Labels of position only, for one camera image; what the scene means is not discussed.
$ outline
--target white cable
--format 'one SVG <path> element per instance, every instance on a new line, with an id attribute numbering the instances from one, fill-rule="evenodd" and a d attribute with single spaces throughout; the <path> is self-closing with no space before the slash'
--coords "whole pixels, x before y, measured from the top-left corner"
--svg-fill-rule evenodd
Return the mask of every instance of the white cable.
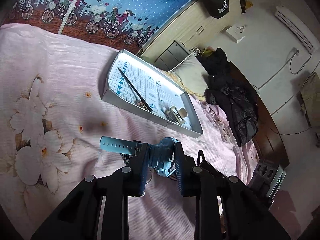
<path id="1" fill-rule="evenodd" d="M 198 47 L 192 47 L 192 49 L 190 50 L 191 53 L 194 53 L 195 56 L 198 56 L 200 54 L 200 50 Z"/>

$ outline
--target chopstick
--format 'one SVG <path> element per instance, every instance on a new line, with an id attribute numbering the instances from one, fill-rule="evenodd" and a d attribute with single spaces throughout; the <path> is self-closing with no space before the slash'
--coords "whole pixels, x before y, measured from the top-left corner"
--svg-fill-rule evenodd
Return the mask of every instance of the chopstick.
<path id="1" fill-rule="evenodd" d="M 143 99 L 143 97 L 140 95 L 140 93 L 136 90 L 136 88 L 132 85 L 132 83 L 130 82 L 130 80 L 127 78 L 127 76 L 122 72 L 122 70 L 120 68 L 118 68 L 118 70 L 120 71 L 121 75 L 123 75 L 124 79 L 127 81 L 127 83 L 132 87 L 132 89 L 136 92 L 136 94 L 138 95 L 138 97 L 140 97 L 142 103 L 146 106 L 146 108 L 148 109 L 148 111 L 152 112 L 151 107 L 147 104 L 147 102 Z"/>

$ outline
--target bed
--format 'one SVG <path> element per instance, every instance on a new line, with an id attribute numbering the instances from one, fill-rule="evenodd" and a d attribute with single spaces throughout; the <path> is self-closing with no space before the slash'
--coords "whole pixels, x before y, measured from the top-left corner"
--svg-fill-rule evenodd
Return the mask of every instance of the bed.
<path id="1" fill-rule="evenodd" d="M 153 144 L 176 137 L 186 155 L 202 149 L 220 172 L 249 183 L 254 143 L 235 145 L 218 106 L 190 98 L 204 131 L 190 138 L 101 100 L 117 50 L 22 24 L 3 25 L 0 41 L 0 202 L 24 239 L 86 175 L 124 166 L 99 148 L 101 136 Z M 129 198 L 131 239 L 193 239 L 195 203 L 175 181 L 154 174 L 145 192 Z"/>

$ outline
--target black coat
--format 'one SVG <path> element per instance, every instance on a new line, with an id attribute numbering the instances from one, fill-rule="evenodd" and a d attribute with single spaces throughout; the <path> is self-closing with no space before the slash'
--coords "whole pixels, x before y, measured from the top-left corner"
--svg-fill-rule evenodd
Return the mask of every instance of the black coat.
<path id="1" fill-rule="evenodd" d="M 210 75 L 205 101 L 219 105 L 226 113 L 232 133 L 241 147 L 258 131 L 256 91 L 230 77 L 229 63 L 222 49 L 218 48 L 207 58 L 198 57 L 198 60 Z"/>

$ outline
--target blue wristwatch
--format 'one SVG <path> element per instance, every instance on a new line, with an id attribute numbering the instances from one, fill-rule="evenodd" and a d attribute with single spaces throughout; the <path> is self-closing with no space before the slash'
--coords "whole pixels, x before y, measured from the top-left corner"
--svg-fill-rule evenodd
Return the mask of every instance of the blue wristwatch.
<path id="1" fill-rule="evenodd" d="M 157 174 L 168 177 L 175 172 L 174 145 L 178 142 L 176 138 L 163 138 L 159 144 L 149 144 L 148 166 L 156 170 Z M 130 159 L 129 155 L 139 155 L 142 143 L 140 141 L 126 141 L 112 137 L 101 137 L 100 148 L 114 153 L 120 153 L 126 164 Z"/>

